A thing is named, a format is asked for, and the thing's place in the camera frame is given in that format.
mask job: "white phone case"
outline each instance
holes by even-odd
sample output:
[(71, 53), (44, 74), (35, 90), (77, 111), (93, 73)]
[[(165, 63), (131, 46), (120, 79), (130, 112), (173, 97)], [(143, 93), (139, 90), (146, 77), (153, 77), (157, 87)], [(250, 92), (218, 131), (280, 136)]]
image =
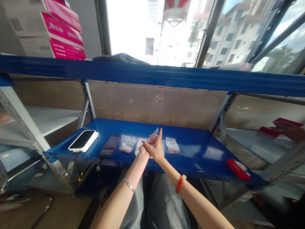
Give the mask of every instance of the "white phone case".
[(68, 150), (72, 151), (72, 152), (86, 152), (89, 147), (92, 145), (92, 143), (95, 141), (95, 139), (98, 137), (98, 132), (94, 132), (93, 135), (89, 138), (89, 140), (87, 141), (87, 143), (85, 144), (85, 146), (83, 148), (75, 148), (75, 149), (71, 149), (70, 147), (73, 145), (73, 143), (77, 140), (75, 139), (74, 142), (72, 142), (72, 144), (68, 147)]

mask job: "cloth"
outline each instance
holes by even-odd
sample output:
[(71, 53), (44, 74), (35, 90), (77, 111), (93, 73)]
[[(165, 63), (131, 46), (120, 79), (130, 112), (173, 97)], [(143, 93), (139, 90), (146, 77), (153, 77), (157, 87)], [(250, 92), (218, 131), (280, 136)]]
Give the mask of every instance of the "cloth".
[(119, 53), (112, 56), (103, 55), (94, 57), (93, 61), (109, 61), (109, 62), (124, 62), (124, 63), (132, 63), (132, 64), (149, 64), (145, 61), (138, 60), (126, 53)]
[[(121, 174), (119, 182), (124, 178), (127, 169)], [(187, 212), (179, 194), (166, 174), (158, 173), (152, 184), (147, 209), (147, 226), (141, 225), (144, 210), (143, 177), (139, 184), (120, 229), (188, 229), (191, 228)]]

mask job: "table surface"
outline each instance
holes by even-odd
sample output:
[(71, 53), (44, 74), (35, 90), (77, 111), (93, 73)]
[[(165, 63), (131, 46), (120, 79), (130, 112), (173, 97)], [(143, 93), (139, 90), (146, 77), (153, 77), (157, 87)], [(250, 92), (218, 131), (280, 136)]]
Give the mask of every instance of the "table surface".
[[(165, 149), (165, 158), (181, 174), (191, 177), (238, 182), (253, 186), (260, 186), (266, 183), (250, 170), (250, 181), (239, 179), (225, 162), (227, 159), (240, 160), (207, 130), (96, 118), (55, 147), (52, 147), (47, 153), (53, 158), (74, 160), (77, 154), (68, 151), (68, 147), (84, 130), (96, 130), (99, 132), (98, 138), (86, 152), (80, 153), (76, 160), (98, 164), (101, 160), (100, 151), (104, 143), (111, 136), (122, 134), (147, 138), (157, 127), (163, 128), (162, 142)], [(165, 137), (176, 138), (180, 147), (179, 154), (167, 153), (167, 147), (164, 142)], [(115, 150), (110, 157), (103, 160), (102, 165), (130, 167), (135, 159), (135, 148), (136, 145), (129, 154), (120, 152), (118, 149)], [(161, 167), (153, 159), (149, 159), (146, 170), (163, 172)]]

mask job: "leg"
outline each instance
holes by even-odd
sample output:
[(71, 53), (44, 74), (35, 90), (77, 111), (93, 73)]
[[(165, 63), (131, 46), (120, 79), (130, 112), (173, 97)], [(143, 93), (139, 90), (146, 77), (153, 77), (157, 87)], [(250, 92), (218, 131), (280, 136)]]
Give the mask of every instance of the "leg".
[(182, 198), (175, 192), (175, 187), (166, 174), (156, 174), (147, 211), (147, 224), (149, 229), (191, 228)]
[[(120, 175), (118, 182), (124, 178), (128, 169), (124, 169)], [(132, 196), (131, 202), (120, 226), (120, 229), (140, 229), (142, 213), (144, 209), (143, 195), (143, 177), (141, 177), (135, 193)]]

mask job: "clear plastic bag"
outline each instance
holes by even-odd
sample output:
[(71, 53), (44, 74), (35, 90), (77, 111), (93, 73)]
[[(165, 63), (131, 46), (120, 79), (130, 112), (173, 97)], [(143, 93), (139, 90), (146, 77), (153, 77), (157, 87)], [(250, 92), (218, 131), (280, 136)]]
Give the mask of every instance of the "clear plastic bag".
[(169, 154), (180, 153), (180, 147), (178, 146), (175, 138), (165, 137), (165, 144)]
[(137, 143), (137, 138), (133, 137), (133, 136), (127, 136), (127, 135), (122, 135), (121, 136), (121, 147), (120, 150), (122, 150), (123, 152), (126, 153), (130, 153), (133, 148), (134, 145)]
[(157, 140), (158, 132), (159, 132), (159, 127), (157, 127), (157, 129), (153, 132), (153, 134), (150, 135), (150, 137), (146, 140), (146, 142), (150, 145), (153, 145)]

